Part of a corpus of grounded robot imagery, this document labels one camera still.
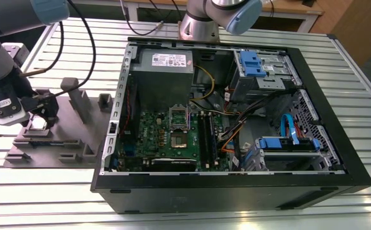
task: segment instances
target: aluminum table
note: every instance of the aluminum table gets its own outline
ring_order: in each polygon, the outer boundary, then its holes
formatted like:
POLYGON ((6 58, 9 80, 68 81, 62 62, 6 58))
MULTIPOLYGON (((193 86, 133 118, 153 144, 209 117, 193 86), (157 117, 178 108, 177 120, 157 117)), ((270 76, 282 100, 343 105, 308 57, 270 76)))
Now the aluminum table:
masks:
MULTIPOLYGON (((126 36, 125 22, 88 20, 97 46, 97 64, 84 85, 89 96, 114 95, 126 36)), ((58 92, 61 78, 84 79, 90 47, 80 19, 68 19, 65 47, 53 70, 30 78, 34 88, 58 92)), ((153 23, 133 22, 148 31, 153 23)), ((176 38, 166 24, 149 35, 176 38)), ((30 52, 24 71, 52 63, 60 43, 57 26, 48 27, 30 52)), ((220 30, 224 43, 291 46, 301 50, 332 109, 371 175, 371 83, 340 43, 323 34, 250 30, 232 36, 220 30)), ((117 215, 98 194, 89 191, 93 169, 5 169, 5 153, 19 126, 0 126, 0 228, 37 229, 371 229, 371 187, 325 200, 304 210, 117 215)))

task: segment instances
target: wire bundle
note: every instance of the wire bundle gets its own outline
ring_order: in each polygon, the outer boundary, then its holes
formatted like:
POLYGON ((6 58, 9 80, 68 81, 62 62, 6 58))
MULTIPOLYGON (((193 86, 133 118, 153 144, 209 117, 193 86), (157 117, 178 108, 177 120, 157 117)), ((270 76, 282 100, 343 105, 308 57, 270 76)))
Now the wire bundle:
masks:
POLYGON ((253 102, 245 108, 245 110, 240 113, 240 115, 236 118, 234 126, 230 129, 228 129, 221 135, 221 137, 224 137, 225 135, 232 133, 232 136, 228 138, 225 144, 221 147, 221 151, 225 151, 226 144, 229 143, 229 141, 232 140, 232 138, 234 137, 237 132, 241 130, 241 126, 242 126, 242 124, 244 124, 244 122, 248 118, 248 115, 250 115, 257 109, 262 108, 265 106, 265 104, 269 103, 269 101, 273 100, 276 97, 278 97, 281 95, 285 95, 285 94, 292 94, 295 92, 296 92, 296 89, 289 89, 289 90, 284 90, 284 91, 274 91, 266 97, 264 97, 262 99, 253 102))

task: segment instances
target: slotted aluminum surface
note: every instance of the slotted aluminum surface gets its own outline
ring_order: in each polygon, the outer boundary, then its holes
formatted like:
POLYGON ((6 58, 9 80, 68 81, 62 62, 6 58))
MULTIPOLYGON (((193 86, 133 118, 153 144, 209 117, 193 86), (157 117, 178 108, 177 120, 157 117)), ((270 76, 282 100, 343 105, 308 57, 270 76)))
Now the slotted aluminum surface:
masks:
MULTIPOLYGON (((48 73, 29 81, 34 88, 58 91, 64 77, 84 79, 90 47, 78 19, 68 19, 65 48, 48 73)), ((97 46, 97 65, 82 89, 88 95, 114 95, 126 36, 125 22, 89 20, 97 46)), ((152 23, 134 22, 140 32, 152 23)), ((291 46, 301 50, 352 145, 371 175, 371 84, 340 44, 321 34, 252 30, 241 36, 220 31, 221 42, 291 46)), ((177 26, 165 25, 150 37, 176 38, 177 26)), ((58 28, 49 27, 24 70, 45 68, 58 50, 58 28)), ((197 214, 116 215, 98 194, 89 192, 92 169, 5 169, 2 158, 19 126, 0 126, 0 227, 37 229, 371 229, 371 188, 337 196, 305 210, 197 214)))

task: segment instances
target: yellow wire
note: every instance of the yellow wire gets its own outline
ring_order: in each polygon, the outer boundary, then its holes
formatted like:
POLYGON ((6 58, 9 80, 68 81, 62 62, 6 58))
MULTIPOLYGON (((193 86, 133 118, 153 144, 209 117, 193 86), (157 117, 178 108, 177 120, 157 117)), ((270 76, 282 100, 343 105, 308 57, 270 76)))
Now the yellow wire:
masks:
POLYGON ((210 96, 210 94, 212 94, 212 92, 213 92, 213 87, 214 87, 214 79, 213 79, 212 75, 209 74, 209 72, 208 72, 204 68, 201 68, 201 67, 197 66, 197 65, 193 65, 193 66, 197 67, 197 68, 209 76, 209 78, 210 78, 210 91, 209 91, 202 97, 190 99, 190 101, 197 101, 197 100, 201 100, 201 99, 204 99, 205 97, 209 97, 209 96, 210 96))
POLYGON ((225 147, 225 145, 229 143, 229 141, 232 140, 232 138, 234 137, 234 135, 238 133, 240 129, 241 129, 241 126, 240 126, 240 128, 238 128, 238 129, 233 132, 233 134, 232 134, 230 138, 228 139, 228 141, 226 141, 226 142, 225 142, 225 144, 222 145, 222 147, 221 147, 221 151, 224 151, 224 147, 225 147))

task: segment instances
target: black cable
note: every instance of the black cable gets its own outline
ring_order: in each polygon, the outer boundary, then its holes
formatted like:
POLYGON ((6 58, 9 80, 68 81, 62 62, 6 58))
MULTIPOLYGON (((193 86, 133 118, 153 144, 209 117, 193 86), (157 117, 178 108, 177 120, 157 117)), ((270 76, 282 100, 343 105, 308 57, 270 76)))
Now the black cable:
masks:
POLYGON ((85 18, 84 18, 84 16, 82 16, 80 10, 77 9, 74 3, 72 2, 72 0, 66 0, 66 1, 68 1, 68 3, 69 3, 70 7, 74 9, 74 11, 76 11, 78 17, 81 18, 82 24, 84 24, 85 29, 86 29, 86 31, 88 31, 89 41, 90 41, 90 47, 92 47, 92 52, 93 52, 93 58, 92 58, 92 61, 90 61, 89 73, 88 73, 88 76, 85 77, 85 79, 82 80, 82 82, 80 82, 80 84, 77 84, 74 87, 69 88, 68 90, 64 90, 64 91, 61 91, 61 92, 58 92, 58 93, 56 93, 56 94, 53 94, 53 95, 45 97, 44 99, 41 99, 41 100, 44 100, 44 101, 48 100, 48 99, 50 99, 50 98, 53 98, 53 97, 58 97, 60 95, 62 95, 62 94, 65 94, 65 93, 68 93, 68 92, 70 92, 70 91, 78 89, 78 88, 88 82, 88 80, 89 80, 89 78, 90 78, 90 75, 92 75, 92 73, 93 73, 93 70, 94 70, 94 65, 96 65, 96 55, 97 55, 97 54, 96 54, 96 44, 94 44, 93 34, 90 33, 89 24, 88 24, 88 22, 85 21, 85 18))
POLYGON ((173 0, 170 0, 172 1, 172 3, 173 3, 173 5, 174 5, 174 8, 176 8, 176 10, 177 10, 177 16, 178 16, 178 21, 182 19, 182 16, 180 15, 180 11, 178 11, 178 8, 177 8, 177 4, 174 3, 174 1, 173 0))
POLYGON ((154 8, 154 9, 156 9, 156 11, 158 12, 160 17, 161 17, 161 20, 162 20, 164 16, 162 16, 162 14, 161 14, 160 9, 157 8, 157 6, 154 5, 154 3, 153 3, 153 1, 152 1, 152 0, 148 0, 148 1, 150 2, 150 4, 152 4, 153 8, 154 8))
POLYGON ((133 27, 132 27, 132 25, 130 25, 130 23, 129 23, 129 21, 128 21, 126 12, 125 12, 125 9, 124 9, 124 1, 122 1, 122 0, 120 0, 120 5, 121 5, 122 16, 124 16, 126 25, 128 25, 130 31, 132 31, 136 35, 138 35, 138 36, 146 36, 148 34, 150 34, 152 32, 154 32, 154 31, 160 28, 160 25, 162 24, 162 21, 160 21, 160 22, 157 23, 157 25, 154 26, 154 28, 153 28, 150 31, 148 31, 148 32, 144 33, 144 34, 138 33, 138 32, 133 29, 133 27))
POLYGON ((274 91, 272 92, 268 96, 261 98, 258 101, 253 102, 245 110, 240 113, 238 117, 236 118, 236 124, 234 126, 226 130, 221 136, 224 137, 228 133, 232 133, 237 128, 242 125, 244 121, 246 120, 246 117, 249 114, 252 114, 257 109, 262 108, 265 104, 273 100, 276 97, 285 95, 285 94, 292 94, 297 91, 297 89, 288 89, 282 91, 274 91))
POLYGON ((29 72, 29 73, 21 73, 18 75, 19 77, 22 77, 22 78, 24 77, 30 77, 30 76, 34 76, 37 74, 48 72, 54 67, 56 63, 58 62, 60 56, 62 54, 62 48, 64 48, 64 27, 62 27, 62 22, 58 22, 58 27, 60 27, 60 47, 58 47, 57 56, 56 56, 52 64, 45 69, 40 69, 40 70, 29 72))
POLYGON ((54 65, 56 65, 56 63, 57 63, 57 61, 60 59, 61 53, 62 53, 62 47, 64 47, 64 27, 62 27, 62 22, 58 22, 58 27, 60 27, 60 47, 58 47, 58 52, 57 52, 57 56, 56 56, 56 58, 53 60, 53 63, 45 69, 45 72, 54 67, 54 65))
POLYGON ((272 4, 272 9, 269 11, 269 17, 272 18, 273 15, 274 15, 274 5, 273 5, 273 1, 272 0, 269 0, 269 4, 272 4))

